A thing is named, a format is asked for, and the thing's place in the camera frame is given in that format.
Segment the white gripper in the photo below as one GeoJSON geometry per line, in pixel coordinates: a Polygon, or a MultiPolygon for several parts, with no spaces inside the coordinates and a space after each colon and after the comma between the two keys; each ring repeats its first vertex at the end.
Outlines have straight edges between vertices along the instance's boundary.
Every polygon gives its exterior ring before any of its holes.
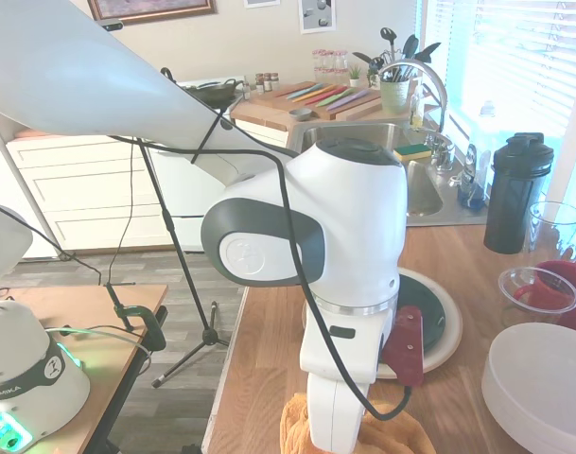
{"type": "Polygon", "coordinates": [[[309,373],[306,397],[313,445],[320,450],[354,450],[364,407],[349,387],[309,373]]]}

